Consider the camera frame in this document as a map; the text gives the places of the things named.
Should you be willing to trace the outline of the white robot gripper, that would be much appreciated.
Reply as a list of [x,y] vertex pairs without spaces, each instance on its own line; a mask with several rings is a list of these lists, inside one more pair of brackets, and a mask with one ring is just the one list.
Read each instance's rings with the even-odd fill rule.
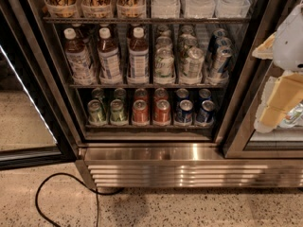
[[269,77],[265,83],[254,122],[257,132],[274,130],[286,114],[303,100],[302,9],[302,3],[296,5],[276,33],[252,53],[257,59],[273,59],[276,66],[286,70],[278,78]]

